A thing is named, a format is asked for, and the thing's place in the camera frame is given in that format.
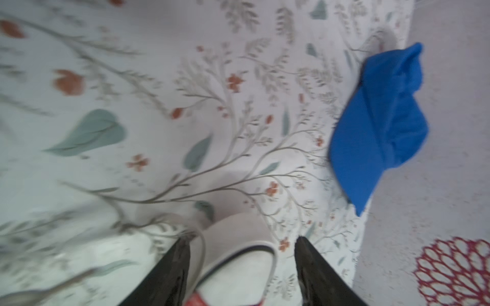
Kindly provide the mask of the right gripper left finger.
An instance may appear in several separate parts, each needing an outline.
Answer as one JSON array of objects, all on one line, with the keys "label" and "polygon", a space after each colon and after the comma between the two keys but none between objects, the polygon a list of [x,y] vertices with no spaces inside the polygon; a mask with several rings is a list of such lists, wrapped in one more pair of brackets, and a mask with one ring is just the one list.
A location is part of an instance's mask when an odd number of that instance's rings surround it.
[{"label": "right gripper left finger", "polygon": [[180,238],[120,306],[182,306],[190,267],[190,243]]}]

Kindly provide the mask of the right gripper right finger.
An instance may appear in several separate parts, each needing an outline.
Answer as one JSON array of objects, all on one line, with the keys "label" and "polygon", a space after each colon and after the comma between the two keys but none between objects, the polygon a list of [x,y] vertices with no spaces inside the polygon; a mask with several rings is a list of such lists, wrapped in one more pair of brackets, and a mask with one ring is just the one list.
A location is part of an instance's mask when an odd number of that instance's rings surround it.
[{"label": "right gripper right finger", "polygon": [[296,240],[294,256],[302,305],[367,306],[306,237]]}]

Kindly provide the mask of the red sneaker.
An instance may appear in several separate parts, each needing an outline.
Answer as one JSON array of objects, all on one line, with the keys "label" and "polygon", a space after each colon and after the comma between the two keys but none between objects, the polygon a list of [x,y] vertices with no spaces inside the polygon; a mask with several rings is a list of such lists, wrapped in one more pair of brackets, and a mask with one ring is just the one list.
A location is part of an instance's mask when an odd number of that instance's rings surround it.
[{"label": "red sneaker", "polygon": [[184,305],[262,305],[277,262],[274,240],[259,216],[224,218],[190,243]]}]

